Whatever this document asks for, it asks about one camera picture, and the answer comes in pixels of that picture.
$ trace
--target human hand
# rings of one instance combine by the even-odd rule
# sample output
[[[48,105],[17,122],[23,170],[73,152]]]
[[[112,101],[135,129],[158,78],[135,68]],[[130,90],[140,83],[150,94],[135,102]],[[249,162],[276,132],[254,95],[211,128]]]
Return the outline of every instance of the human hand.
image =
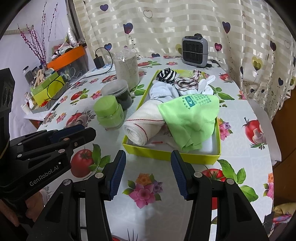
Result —
[[[26,216],[35,222],[44,208],[42,194],[37,192],[25,202],[28,208]],[[0,200],[0,212],[3,213],[3,215],[14,224],[14,226],[19,226],[20,223],[16,213],[11,210],[2,200]]]

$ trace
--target portable heater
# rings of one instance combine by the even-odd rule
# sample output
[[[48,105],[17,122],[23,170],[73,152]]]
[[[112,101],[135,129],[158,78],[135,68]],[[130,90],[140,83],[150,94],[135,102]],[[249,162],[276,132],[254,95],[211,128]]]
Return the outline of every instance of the portable heater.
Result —
[[[208,44],[201,34],[185,36],[182,39],[182,61],[196,67],[207,65]]]

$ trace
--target curtain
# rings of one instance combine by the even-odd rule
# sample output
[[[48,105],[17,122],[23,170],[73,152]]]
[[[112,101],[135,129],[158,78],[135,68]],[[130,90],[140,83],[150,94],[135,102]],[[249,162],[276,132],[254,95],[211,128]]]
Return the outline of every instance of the curtain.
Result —
[[[91,55],[127,45],[139,58],[179,56],[182,37],[200,33],[209,59],[270,120],[295,87],[295,40],[263,0],[74,0]],[[97,54],[108,58],[104,49]]]

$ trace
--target metal rivet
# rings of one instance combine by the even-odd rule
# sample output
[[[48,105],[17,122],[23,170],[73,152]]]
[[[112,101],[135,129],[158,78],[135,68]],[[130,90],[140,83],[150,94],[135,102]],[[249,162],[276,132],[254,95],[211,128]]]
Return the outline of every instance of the metal rivet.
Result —
[[[63,184],[64,184],[65,186],[69,185],[70,183],[71,183],[71,180],[70,180],[70,179],[65,179],[65,180],[63,181]]]
[[[101,172],[98,172],[98,173],[95,174],[96,178],[102,178],[103,176],[104,176],[104,174],[101,173]]]
[[[228,184],[230,184],[230,185],[234,184],[234,181],[233,181],[231,178],[228,178],[228,179],[226,180],[226,182],[227,182]]]
[[[202,173],[201,173],[201,172],[195,172],[195,173],[194,173],[194,176],[195,176],[195,177],[202,177]]]

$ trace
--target heater grille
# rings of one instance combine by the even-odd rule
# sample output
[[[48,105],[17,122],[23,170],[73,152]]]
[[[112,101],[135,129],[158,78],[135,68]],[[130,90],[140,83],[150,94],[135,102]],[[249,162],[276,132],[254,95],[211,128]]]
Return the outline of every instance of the heater grille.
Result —
[[[196,41],[183,41],[182,52],[183,59],[188,62],[201,64],[202,63],[202,53],[203,45]]]

